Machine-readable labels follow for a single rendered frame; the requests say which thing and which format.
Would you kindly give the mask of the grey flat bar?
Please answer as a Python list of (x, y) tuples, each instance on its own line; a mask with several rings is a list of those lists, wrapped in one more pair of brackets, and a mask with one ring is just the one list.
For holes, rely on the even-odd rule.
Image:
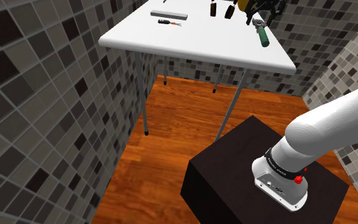
[(175, 13), (175, 12), (160, 11), (160, 10), (152, 10), (150, 12), (150, 15), (155, 17), (173, 18), (178, 20), (187, 20), (188, 18), (188, 15), (184, 13)]

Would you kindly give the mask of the dark robot stand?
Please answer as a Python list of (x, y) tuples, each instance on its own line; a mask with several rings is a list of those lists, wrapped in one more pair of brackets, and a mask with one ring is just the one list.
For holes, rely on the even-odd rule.
[(181, 196), (200, 224), (333, 224), (349, 185), (313, 162), (308, 198), (290, 212), (254, 184), (251, 165), (281, 136), (250, 116), (193, 157)]

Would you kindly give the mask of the black and orange small tool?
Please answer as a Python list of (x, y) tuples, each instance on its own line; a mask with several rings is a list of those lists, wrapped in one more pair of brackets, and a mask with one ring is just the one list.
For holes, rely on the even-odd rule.
[(159, 19), (159, 20), (158, 20), (158, 23), (159, 23), (159, 24), (165, 24), (165, 25), (170, 24), (170, 25), (177, 25), (177, 26), (181, 26), (181, 24), (180, 24), (180, 23), (171, 22), (171, 21), (169, 21), (169, 20), (163, 20), (163, 19)]

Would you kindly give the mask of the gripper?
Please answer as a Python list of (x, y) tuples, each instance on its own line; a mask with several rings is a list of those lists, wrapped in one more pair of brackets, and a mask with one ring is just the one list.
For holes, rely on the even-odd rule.
[(253, 0), (251, 8), (247, 9), (247, 21), (246, 24), (250, 25), (250, 22), (255, 13), (259, 10), (270, 10), (271, 15), (268, 17), (266, 26), (269, 27), (276, 16), (283, 13), (286, 7), (287, 0)]

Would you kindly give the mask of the green handled metal tool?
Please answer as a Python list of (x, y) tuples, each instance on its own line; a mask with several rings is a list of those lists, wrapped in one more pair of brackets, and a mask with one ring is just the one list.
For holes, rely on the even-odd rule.
[(253, 18), (252, 24), (256, 28), (256, 32), (259, 35), (259, 40), (261, 42), (261, 46), (262, 47), (269, 46), (270, 42), (269, 42), (268, 36), (265, 31), (266, 23), (263, 20)]

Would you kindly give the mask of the white table with grey legs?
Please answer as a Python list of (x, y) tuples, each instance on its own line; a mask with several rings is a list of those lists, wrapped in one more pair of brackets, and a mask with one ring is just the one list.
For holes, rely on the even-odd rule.
[[(216, 0), (217, 16), (210, 17), (210, 0), (148, 0), (129, 16), (103, 34), (98, 44), (107, 48), (135, 53), (139, 95), (145, 101), (141, 53), (190, 59), (245, 69), (224, 120), (227, 121), (252, 70), (293, 75), (296, 66), (267, 29), (270, 44), (262, 47), (252, 25), (245, 23), (244, 13), (225, 19), (223, 13), (230, 2)], [(187, 20), (151, 16), (152, 10), (188, 15)], [(177, 25), (159, 24), (169, 20)]]

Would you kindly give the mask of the yellow round object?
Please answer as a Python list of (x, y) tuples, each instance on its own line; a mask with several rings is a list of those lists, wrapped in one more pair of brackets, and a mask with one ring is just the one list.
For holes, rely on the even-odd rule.
[(257, 3), (256, 0), (238, 0), (237, 5), (240, 11), (250, 13), (253, 6)]

